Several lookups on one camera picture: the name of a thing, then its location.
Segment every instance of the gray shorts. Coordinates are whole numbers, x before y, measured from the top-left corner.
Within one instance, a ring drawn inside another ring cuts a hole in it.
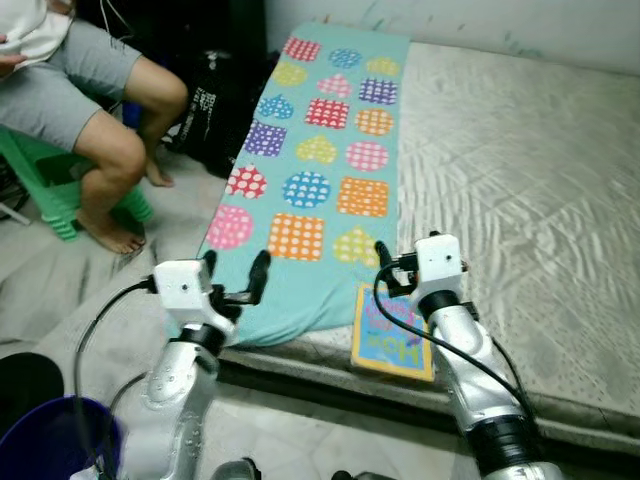
[[[139,57],[140,52],[104,30],[75,20],[48,61],[18,69],[0,81],[0,125],[70,152],[101,108],[82,92],[122,100]]]

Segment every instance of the green plastic stool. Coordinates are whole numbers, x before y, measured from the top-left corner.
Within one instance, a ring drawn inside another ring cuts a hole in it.
[[[75,240],[78,232],[74,221],[80,207],[81,187],[69,170],[74,165],[88,165],[89,161],[5,128],[0,128],[0,155],[6,158],[33,197],[42,219],[65,242]],[[153,216],[140,187],[134,188],[116,208],[128,210],[139,222],[146,222]]]

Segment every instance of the blue bucket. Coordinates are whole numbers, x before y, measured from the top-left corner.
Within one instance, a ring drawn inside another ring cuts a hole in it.
[[[0,440],[0,478],[3,480],[69,480],[90,466],[82,447],[74,406],[75,397],[51,400],[22,417]],[[91,446],[104,454],[105,427],[111,417],[103,405],[82,399]],[[122,432],[111,422],[114,467],[120,465]]]

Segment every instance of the man's hand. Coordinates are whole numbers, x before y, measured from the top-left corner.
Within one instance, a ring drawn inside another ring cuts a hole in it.
[[[0,35],[0,44],[6,43],[7,36]],[[4,78],[13,72],[17,65],[27,59],[24,55],[2,55],[0,54],[0,78]]]
[[[75,8],[75,3],[75,0],[71,0],[69,3],[62,0],[49,0],[49,8],[56,13],[69,15]]]

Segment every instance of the red square pattern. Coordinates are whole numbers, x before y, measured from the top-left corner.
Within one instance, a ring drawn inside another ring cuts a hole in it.
[[[325,100],[316,98],[311,100],[309,110],[304,121],[309,125],[343,129],[347,125],[349,105],[337,100]]]
[[[319,51],[319,43],[300,40],[296,37],[289,37],[289,40],[287,40],[284,46],[284,53],[301,62],[313,62],[318,56]]]

